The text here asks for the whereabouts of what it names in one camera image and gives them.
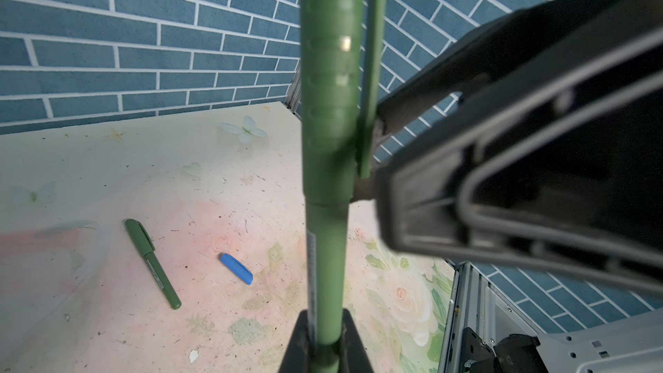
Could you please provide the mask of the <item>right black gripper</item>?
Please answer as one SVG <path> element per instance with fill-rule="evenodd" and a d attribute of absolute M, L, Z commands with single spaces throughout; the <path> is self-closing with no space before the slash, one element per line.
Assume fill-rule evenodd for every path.
<path fill-rule="evenodd" d="M 552 0 L 471 30 L 377 106 L 385 140 L 482 92 L 379 171 L 395 250 L 662 290 L 662 0 Z"/>

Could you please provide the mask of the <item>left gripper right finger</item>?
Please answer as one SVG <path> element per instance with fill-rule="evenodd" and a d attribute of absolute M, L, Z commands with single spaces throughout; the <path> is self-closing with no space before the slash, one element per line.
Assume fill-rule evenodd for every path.
<path fill-rule="evenodd" d="M 343 309 L 342 334 L 339 345 L 340 373 L 373 373 L 371 361 L 360 338 L 352 314 Z"/>

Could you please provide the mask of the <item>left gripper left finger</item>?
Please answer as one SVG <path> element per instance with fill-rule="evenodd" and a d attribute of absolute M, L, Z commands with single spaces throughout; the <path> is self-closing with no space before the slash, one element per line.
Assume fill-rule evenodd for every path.
<path fill-rule="evenodd" d="M 281 361 L 279 373 L 310 372 L 310 340 L 308 336 L 308 312 L 300 312 L 295 328 L 288 342 L 286 352 Z"/>

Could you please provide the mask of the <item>blue pen cap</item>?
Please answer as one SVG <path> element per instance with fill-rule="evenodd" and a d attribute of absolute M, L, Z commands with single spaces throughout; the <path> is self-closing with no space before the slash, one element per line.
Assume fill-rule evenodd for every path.
<path fill-rule="evenodd" d="M 238 259 L 230 254 L 223 253 L 219 256 L 219 261 L 243 283 L 246 285 L 252 285 L 254 281 L 253 273 L 238 261 Z"/>

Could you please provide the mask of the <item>green pen cap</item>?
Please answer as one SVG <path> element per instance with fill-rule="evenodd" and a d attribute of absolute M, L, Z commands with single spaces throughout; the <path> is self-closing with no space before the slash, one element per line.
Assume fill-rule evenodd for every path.
<path fill-rule="evenodd" d="M 369 177 L 386 0 L 300 0 L 304 194 L 347 204 Z"/>
<path fill-rule="evenodd" d="M 148 235 L 141 222 L 135 219 L 126 219 L 124 227 L 141 257 L 155 252 L 155 246 L 150 235 Z"/>

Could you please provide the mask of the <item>green pen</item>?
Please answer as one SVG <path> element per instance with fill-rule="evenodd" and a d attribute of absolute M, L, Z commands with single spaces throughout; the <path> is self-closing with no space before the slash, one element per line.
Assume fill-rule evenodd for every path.
<path fill-rule="evenodd" d="M 306 204 L 310 371 L 338 372 L 348 205 Z"/>
<path fill-rule="evenodd" d="M 179 295 L 177 295 L 171 281 L 169 281 L 169 278 L 155 255 L 155 252 L 141 258 L 146 262 L 148 269 L 155 278 L 157 285 L 162 290 L 170 307 L 174 310 L 181 308 L 181 299 Z"/>

